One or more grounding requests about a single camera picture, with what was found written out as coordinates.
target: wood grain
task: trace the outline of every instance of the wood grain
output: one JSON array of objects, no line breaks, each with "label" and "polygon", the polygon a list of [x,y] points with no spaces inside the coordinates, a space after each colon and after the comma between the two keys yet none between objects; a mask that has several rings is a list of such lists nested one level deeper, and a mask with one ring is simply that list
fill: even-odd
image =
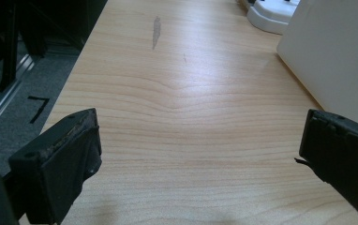
[{"label": "wood grain", "polygon": [[103,164],[64,224],[358,224],[293,160],[319,106],[279,39],[234,0],[110,0],[45,126],[97,108]]}]

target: gray carpet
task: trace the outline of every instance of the gray carpet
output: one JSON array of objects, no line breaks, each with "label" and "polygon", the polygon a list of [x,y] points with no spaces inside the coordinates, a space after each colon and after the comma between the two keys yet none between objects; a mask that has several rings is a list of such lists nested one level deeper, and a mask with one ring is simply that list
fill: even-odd
[{"label": "gray carpet", "polygon": [[[9,156],[40,133],[77,57],[75,50],[60,45],[50,48],[27,72],[27,79],[0,116],[0,174],[9,172]],[[37,112],[44,101],[29,97],[49,99],[39,117]]]}]

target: scuff mark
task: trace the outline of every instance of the scuff mark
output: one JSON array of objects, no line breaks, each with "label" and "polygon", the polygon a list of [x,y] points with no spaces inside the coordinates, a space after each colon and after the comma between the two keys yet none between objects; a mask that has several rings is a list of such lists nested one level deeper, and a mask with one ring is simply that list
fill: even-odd
[{"label": "scuff mark", "polygon": [[153,49],[157,45],[160,34],[161,34],[161,19],[159,19],[159,17],[156,17],[154,22],[154,29],[153,29]]}]

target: black tape mark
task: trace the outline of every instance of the black tape mark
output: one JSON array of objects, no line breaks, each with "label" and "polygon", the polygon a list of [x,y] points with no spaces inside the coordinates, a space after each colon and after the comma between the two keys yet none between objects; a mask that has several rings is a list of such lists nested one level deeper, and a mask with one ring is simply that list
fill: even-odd
[{"label": "black tape mark", "polygon": [[33,97],[33,96],[29,96],[27,99],[44,101],[44,103],[42,103],[42,106],[39,107],[36,115],[30,121],[30,124],[34,124],[36,122],[36,120],[39,118],[39,116],[42,114],[42,112],[44,111],[45,107],[48,105],[48,102],[50,101],[50,99],[49,98],[44,98],[44,97]]}]

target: white object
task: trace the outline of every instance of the white object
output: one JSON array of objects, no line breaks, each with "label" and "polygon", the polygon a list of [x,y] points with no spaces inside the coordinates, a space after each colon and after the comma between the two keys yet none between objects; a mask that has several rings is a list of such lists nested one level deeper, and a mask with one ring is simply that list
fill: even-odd
[{"label": "white object", "polygon": [[298,3],[299,0],[257,0],[246,16],[261,30],[282,35]]},{"label": "white object", "polygon": [[358,2],[302,0],[277,52],[325,111],[358,123]]}]

